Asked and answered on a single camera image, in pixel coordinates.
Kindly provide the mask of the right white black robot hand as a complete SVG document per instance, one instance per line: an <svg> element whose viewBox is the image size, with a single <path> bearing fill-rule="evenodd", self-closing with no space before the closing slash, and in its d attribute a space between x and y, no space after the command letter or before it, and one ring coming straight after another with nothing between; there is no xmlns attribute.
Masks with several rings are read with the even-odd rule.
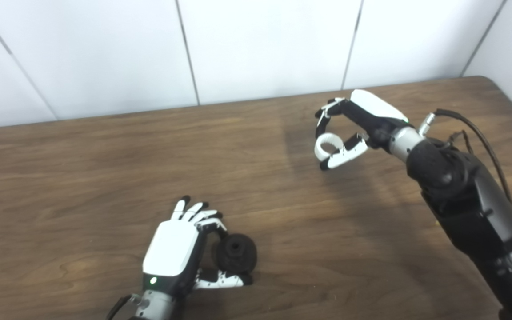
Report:
<svg viewBox="0 0 512 320"><path fill-rule="evenodd" d="M347 140L327 132L332 117L343 115L364 130ZM349 99L336 97L316 113L315 156L320 169L331 170L364 154L370 148L389 151L394 134L410 121L398 109L378 96L362 89L354 89Z"/></svg>

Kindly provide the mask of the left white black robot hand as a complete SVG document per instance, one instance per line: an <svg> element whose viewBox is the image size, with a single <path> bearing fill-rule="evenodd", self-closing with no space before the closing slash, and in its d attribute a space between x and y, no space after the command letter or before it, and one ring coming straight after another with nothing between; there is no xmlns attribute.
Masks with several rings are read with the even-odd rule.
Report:
<svg viewBox="0 0 512 320"><path fill-rule="evenodd" d="M142 288L184 298L193 290L211 290L250 286L253 277L246 272L216 272L200 267L208 235L215 232L223 240L229 235L222 213L209 209L207 202L190 205L183 196L172 215L162 221L149 244L142 264Z"/></svg>

